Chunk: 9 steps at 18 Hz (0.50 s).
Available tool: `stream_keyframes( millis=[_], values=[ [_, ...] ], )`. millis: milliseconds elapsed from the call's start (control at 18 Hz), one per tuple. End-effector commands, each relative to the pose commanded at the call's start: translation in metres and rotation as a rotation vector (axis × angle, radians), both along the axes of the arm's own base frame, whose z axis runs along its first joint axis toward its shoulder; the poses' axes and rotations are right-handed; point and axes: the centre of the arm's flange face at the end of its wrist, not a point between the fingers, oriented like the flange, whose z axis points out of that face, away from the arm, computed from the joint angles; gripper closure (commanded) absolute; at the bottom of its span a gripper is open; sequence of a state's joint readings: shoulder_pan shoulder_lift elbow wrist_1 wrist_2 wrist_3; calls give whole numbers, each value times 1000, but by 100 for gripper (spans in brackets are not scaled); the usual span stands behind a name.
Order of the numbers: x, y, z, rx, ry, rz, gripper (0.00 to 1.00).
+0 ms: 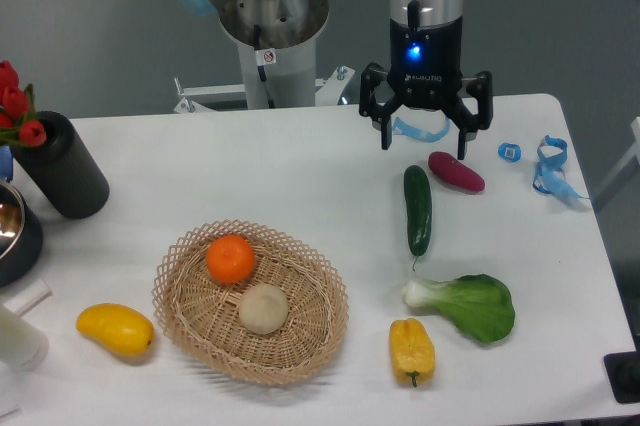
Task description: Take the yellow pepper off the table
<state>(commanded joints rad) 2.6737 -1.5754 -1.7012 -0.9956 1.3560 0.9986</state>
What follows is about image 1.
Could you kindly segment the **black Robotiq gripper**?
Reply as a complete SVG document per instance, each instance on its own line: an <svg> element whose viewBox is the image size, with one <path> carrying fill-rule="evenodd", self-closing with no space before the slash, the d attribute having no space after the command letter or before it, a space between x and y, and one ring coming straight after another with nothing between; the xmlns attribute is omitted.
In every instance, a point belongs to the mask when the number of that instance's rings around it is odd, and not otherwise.
<svg viewBox="0 0 640 426"><path fill-rule="evenodd" d="M446 110L457 126L457 159L464 160L467 143L480 130L488 130L494 115L493 79L489 71L463 78L460 69L461 18L434 27L412 30L390 22L391 68L369 63L360 77L359 114L371 119L381 133L381 148L392 143L391 116L399 107L423 110ZM387 84L393 94L383 105L375 91ZM461 87L476 100L477 112L471 113L458 95Z"/></svg>

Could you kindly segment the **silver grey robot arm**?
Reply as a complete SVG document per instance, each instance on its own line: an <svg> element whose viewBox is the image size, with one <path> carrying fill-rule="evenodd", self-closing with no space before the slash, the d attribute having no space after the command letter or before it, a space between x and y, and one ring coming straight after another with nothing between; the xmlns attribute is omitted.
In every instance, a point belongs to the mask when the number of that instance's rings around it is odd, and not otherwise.
<svg viewBox="0 0 640 426"><path fill-rule="evenodd" d="M247 106L313 106L316 41L330 0L180 0L197 15L214 14L239 54ZM359 112L392 140L401 107L439 111L458 129L457 153L493 118L492 78L466 77L460 66L464 0L382 0L388 6L390 63L366 66Z"/></svg>

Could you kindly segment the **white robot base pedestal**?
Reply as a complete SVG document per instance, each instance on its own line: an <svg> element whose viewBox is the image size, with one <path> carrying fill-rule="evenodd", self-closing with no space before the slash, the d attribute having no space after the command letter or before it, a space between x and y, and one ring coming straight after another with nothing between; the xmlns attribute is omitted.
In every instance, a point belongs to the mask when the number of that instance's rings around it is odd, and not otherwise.
<svg viewBox="0 0 640 426"><path fill-rule="evenodd" d="M316 43L282 49L237 46L242 82L184 88L175 80L176 113L347 105L357 99L356 71L338 65L316 75Z"/></svg>

